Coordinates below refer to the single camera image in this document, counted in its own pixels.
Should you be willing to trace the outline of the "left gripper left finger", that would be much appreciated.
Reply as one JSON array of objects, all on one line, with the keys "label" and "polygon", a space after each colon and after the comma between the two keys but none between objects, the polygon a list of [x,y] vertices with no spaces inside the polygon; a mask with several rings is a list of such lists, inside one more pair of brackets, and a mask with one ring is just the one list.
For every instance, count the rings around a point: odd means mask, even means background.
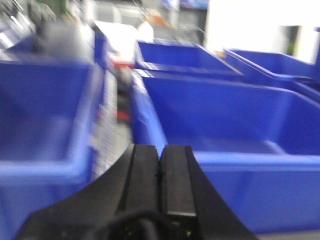
[{"label": "left gripper left finger", "polygon": [[121,214],[139,219],[158,212],[158,152],[131,144],[94,182],[55,204],[33,212],[17,240],[85,240]]}]

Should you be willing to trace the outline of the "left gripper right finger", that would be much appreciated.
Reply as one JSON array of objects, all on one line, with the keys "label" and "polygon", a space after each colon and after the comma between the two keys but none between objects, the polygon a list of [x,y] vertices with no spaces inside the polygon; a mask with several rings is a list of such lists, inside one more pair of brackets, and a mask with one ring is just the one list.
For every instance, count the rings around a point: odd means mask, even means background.
[{"label": "left gripper right finger", "polygon": [[210,183],[189,146],[166,145],[160,157],[161,211],[184,240],[255,240]]}]

